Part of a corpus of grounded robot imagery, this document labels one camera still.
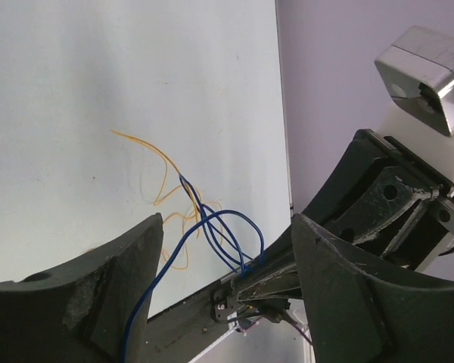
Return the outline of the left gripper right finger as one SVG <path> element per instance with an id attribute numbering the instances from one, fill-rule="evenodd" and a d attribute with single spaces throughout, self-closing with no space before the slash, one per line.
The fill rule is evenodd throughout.
<path id="1" fill-rule="evenodd" d="M 318 362 L 454 362 L 454 281 L 395 266 L 297 214 L 291 238 Z"/>

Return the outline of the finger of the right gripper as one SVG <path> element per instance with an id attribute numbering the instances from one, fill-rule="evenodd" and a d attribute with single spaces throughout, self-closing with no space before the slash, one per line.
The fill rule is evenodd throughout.
<path id="1" fill-rule="evenodd" d="M 454 252 L 453 188 L 395 138 L 360 129 L 301 214 L 394 265 L 427 265 Z"/>
<path id="2" fill-rule="evenodd" d="M 232 295 L 239 301 L 264 299 L 300 299 L 300 279 L 294 260 L 261 266 L 257 271 L 236 281 Z"/>

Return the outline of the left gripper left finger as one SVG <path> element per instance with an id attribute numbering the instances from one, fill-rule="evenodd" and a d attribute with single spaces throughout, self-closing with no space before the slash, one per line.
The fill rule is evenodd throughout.
<path id="1" fill-rule="evenodd" d="M 118 362 L 162 243 L 157 213 L 68 262 L 0 282 L 0 362 Z"/>

